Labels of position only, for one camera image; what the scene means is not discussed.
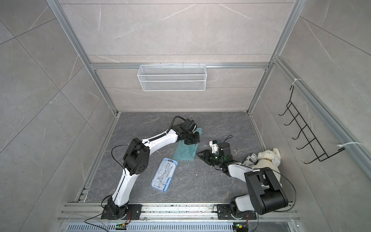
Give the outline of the green transparent ruler set case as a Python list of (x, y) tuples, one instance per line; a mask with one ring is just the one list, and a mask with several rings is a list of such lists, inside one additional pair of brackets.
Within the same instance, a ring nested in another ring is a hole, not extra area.
[[(200, 136), (202, 134), (202, 128), (197, 128), (197, 131), (200, 133)], [(195, 159), (196, 151), (198, 149), (198, 144), (194, 145), (185, 145), (184, 141), (182, 140), (182, 135), (178, 137), (178, 146), (175, 150), (173, 159), (176, 161), (179, 160), (186, 160), (186, 161), (192, 161)]]

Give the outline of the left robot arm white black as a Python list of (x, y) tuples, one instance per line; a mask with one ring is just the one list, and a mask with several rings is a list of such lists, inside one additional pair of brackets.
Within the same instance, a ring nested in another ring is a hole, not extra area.
[(113, 195), (105, 198), (107, 204), (103, 206), (101, 219), (129, 219), (129, 196), (136, 179), (148, 167), (150, 155), (179, 141), (184, 141), (185, 145), (198, 144), (200, 133), (196, 129), (194, 120), (175, 116), (166, 131), (142, 140), (134, 138), (128, 145), (123, 162), (119, 164), (123, 173), (117, 189)]

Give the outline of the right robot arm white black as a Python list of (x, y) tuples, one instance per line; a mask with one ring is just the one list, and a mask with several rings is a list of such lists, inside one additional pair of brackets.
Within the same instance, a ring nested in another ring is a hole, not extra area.
[(289, 201), (280, 182), (282, 157), (278, 148), (250, 153), (240, 162), (233, 158), (228, 142), (213, 140), (209, 146), (210, 149), (197, 153), (197, 156), (209, 166), (247, 185), (247, 194), (231, 199), (229, 209), (233, 218), (240, 219), (249, 211), (263, 215), (286, 210)]

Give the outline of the blue transparent geometry set case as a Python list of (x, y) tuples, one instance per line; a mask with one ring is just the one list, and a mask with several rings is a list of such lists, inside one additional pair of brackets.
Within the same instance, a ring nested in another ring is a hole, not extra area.
[(151, 187), (161, 192), (166, 192), (175, 174), (177, 166), (177, 161), (164, 158), (152, 179)]

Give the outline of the newspaper print roll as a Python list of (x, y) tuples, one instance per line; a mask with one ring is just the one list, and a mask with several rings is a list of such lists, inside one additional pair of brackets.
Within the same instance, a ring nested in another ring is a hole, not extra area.
[(247, 155), (243, 165), (252, 167), (253, 165), (256, 165), (258, 161), (258, 156), (255, 153), (250, 153)]

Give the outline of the white plush teddy bear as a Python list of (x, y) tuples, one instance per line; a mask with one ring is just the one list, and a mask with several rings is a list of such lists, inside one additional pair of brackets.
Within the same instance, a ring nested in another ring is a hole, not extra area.
[(269, 167), (275, 170), (274, 175), (276, 176), (278, 182), (280, 182), (281, 175), (279, 174), (279, 165), (281, 164), (281, 154), (278, 148), (273, 148), (273, 150), (266, 150), (258, 153), (258, 162), (253, 165), (254, 168), (264, 168)]

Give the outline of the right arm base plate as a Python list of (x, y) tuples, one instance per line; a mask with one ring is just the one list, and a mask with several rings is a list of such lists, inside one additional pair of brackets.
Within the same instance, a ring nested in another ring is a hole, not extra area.
[(213, 212), (217, 213), (219, 220), (255, 220), (257, 215), (254, 211), (245, 211), (237, 213), (231, 208), (230, 204), (217, 204), (213, 206)]

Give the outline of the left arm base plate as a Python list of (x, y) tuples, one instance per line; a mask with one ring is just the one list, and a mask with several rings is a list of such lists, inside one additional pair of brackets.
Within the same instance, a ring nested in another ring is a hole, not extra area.
[(101, 219), (107, 220), (124, 220), (131, 218), (132, 220), (139, 220), (143, 205), (129, 204), (117, 207), (115, 204), (106, 205), (103, 209)]

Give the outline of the aluminium mounting rail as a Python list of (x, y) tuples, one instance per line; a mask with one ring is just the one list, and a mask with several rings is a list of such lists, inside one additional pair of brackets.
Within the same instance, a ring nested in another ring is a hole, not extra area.
[[(217, 210), (219, 203), (141, 203), (141, 210), (133, 210), (131, 219), (121, 222), (245, 222), (245, 217), (224, 216)], [(84, 222), (108, 224), (101, 220), (103, 208), (99, 203), (66, 203), (57, 212), (57, 223)]]

